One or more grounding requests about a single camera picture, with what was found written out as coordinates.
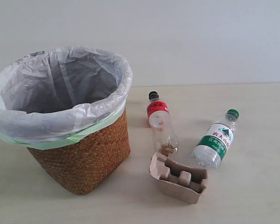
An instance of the bottle label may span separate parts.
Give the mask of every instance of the bottle label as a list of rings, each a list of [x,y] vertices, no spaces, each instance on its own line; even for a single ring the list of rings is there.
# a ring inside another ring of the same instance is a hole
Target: bottle label
[[[167,105],[163,101],[154,101],[147,107],[147,116],[149,117],[152,113],[156,111],[166,111],[169,112]]]
[[[198,143],[198,146],[211,147],[219,154],[222,160],[232,141],[232,130],[226,125],[216,123],[208,129],[206,135]]]

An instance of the empty plastic bottle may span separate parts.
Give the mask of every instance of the empty plastic bottle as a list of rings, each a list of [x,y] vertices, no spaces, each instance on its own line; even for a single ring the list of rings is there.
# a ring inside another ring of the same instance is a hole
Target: empty plastic bottle
[[[159,99],[157,92],[149,93],[147,107],[148,122],[153,132],[154,149],[165,156],[176,154],[178,139],[172,128],[167,105]]]
[[[238,117],[238,111],[231,109],[218,122],[211,125],[191,155],[195,165],[206,169],[217,169],[220,166],[233,141]]]

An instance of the white plastic bag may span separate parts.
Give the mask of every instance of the white plastic bag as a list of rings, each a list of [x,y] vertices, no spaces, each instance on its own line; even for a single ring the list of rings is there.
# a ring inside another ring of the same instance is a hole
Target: white plastic bag
[[[30,54],[0,73],[0,132],[28,144],[66,138],[122,108],[132,77],[125,58],[103,50]]]

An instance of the table surface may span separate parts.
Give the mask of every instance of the table surface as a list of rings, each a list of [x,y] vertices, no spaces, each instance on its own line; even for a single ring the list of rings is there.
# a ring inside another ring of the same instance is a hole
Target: table surface
[[[153,155],[147,95],[168,104],[187,164],[212,121],[240,112],[221,167],[198,204],[163,195],[149,175]],[[133,87],[127,104],[131,154],[87,196],[63,189],[27,149],[0,140],[0,224],[280,223],[280,84]]]

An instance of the red bottle label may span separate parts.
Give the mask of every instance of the red bottle label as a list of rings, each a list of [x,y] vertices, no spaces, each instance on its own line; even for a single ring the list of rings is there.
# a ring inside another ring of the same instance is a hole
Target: red bottle label
[[[147,116],[149,117],[152,113],[156,111],[166,111],[169,112],[167,105],[163,101],[154,101],[147,107]]]

